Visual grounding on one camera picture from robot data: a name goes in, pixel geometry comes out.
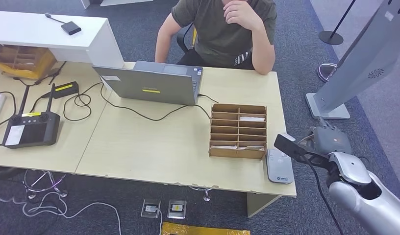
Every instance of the man's arm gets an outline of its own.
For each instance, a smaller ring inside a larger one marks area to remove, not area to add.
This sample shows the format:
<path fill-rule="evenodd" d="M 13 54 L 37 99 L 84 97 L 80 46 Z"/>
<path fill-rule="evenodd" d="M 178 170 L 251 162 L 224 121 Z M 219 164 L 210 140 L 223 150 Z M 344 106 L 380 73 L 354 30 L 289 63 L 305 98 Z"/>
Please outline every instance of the man's arm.
<path fill-rule="evenodd" d="M 174 20 L 171 13 L 165 19 L 158 31 L 157 45 L 155 47 L 155 61 L 165 63 L 170 50 L 171 38 L 180 31 L 181 27 Z"/>
<path fill-rule="evenodd" d="M 261 18 L 246 1 L 234 0 L 223 8 L 228 24 L 237 23 L 252 32 L 252 64 L 260 74 L 269 73 L 275 62 L 275 50 Z"/>
<path fill-rule="evenodd" d="M 262 74 L 272 71 L 275 63 L 275 49 L 271 45 L 264 24 L 252 30 L 252 64 Z"/>

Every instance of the stanchion base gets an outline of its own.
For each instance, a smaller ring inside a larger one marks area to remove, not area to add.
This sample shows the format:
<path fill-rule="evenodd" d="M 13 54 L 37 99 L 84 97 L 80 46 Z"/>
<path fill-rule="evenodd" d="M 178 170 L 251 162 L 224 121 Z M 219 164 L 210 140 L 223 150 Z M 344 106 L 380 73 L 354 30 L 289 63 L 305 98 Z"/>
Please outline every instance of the stanchion base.
<path fill-rule="evenodd" d="M 340 34 L 335 33 L 333 35 L 333 37 L 330 38 L 332 33 L 333 33 L 332 31 L 323 31 L 318 35 L 318 37 L 320 38 L 321 41 L 323 41 L 323 42 L 325 42 L 327 44 L 330 44 L 330 45 L 340 45 L 340 44 L 342 44 L 343 43 L 343 37 Z"/>
<path fill-rule="evenodd" d="M 324 119 L 341 119 L 346 120 L 350 118 L 350 114 L 347 111 L 347 108 L 344 104 L 340 105 L 333 111 L 329 113 L 323 113 L 317 107 L 316 101 L 314 100 L 315 93 L 307 93 L 305 95 L 305 100 L 307 101 L 308 106 L 311 110 L 311 115 L 313 118 L 317 119 L 317 117 L 322 116 Z"/>

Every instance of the cardboard organizer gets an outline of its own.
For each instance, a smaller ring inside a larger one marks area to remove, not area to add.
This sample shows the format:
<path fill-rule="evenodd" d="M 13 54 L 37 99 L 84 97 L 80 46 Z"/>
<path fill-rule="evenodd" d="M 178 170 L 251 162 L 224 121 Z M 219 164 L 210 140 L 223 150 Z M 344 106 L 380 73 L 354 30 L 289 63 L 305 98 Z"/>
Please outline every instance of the cardboard organizer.
<path fill-rule="evenodd" d="M 55 63 L 56 58 L 45 47 L 0 45 L 0 69 L 8 76 L 40 79 Z"/>
<path fill-rule="evenodd" d="M 241 120 L 245 117 L 263 118 L 263 121 Z M 238 104 L 212 106 L 210 156 L 262 159 L 266 148 L 267 109 L 265 106 Z"/>

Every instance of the speaker grille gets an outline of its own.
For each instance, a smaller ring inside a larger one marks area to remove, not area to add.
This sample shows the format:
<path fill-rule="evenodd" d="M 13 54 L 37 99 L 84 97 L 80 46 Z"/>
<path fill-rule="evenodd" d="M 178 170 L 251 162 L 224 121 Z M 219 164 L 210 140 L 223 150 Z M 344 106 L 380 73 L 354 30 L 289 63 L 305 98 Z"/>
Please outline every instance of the speaker grille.
<path fill-rule="evenodd" d="M 368 78 L 370 78 L 370 79 L 377 78 L 377 77 L 381 76 L 384 72 L 385 72 L 384 69 L 373 70 L 369 73 Z"/>

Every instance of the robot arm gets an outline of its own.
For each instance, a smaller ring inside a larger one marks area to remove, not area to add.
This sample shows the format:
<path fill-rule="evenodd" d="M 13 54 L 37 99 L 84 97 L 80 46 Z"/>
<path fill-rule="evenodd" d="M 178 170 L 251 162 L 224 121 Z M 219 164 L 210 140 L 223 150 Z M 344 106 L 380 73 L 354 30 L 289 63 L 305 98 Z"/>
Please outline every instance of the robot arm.
<path fill-rule="evenodd" d="M 274 146 L 300 163 L 328 171 L 330 197 L 373 235 L 400 235 L 400 200 L 352 155 L 347 136 L 320 120 L 305 146 L 278 135 Z"/>

